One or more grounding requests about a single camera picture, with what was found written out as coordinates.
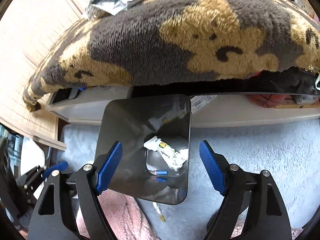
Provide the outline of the black trash bin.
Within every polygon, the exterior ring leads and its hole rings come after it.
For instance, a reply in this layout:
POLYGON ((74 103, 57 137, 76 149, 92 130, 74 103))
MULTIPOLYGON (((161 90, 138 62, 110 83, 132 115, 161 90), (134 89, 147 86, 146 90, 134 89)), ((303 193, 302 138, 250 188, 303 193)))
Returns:
POLYGON ((175 171, 158 152, 145 148, 157 136, 176 150, 189 150, 190 99, 184 95, 111 101, 105 108, 95 155, 98 157, 119 141, 123 156, 108 186, 132 196, 177 205, 188 191, 188 160, 175 171))

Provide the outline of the orange basketball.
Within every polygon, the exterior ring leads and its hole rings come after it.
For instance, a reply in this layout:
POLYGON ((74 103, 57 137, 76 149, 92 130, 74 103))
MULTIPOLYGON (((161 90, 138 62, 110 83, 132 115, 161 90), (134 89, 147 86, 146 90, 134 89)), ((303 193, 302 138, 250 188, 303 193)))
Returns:
POLYGON ((249 94, 250 102, 263 108, 274 108, 284 102, 286 95, 282 94, 249 94))

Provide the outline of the bear pattern fleece blanket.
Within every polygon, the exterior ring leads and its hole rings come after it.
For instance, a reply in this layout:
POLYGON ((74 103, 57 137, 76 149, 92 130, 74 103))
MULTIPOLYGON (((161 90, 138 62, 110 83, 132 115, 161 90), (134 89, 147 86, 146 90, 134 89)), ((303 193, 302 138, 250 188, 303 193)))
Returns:
POLYGON ((77 20, 25 85, 33 112, 63 88, 246 79, 319 66, 319 26, 288 0, 145 0, 77 20))

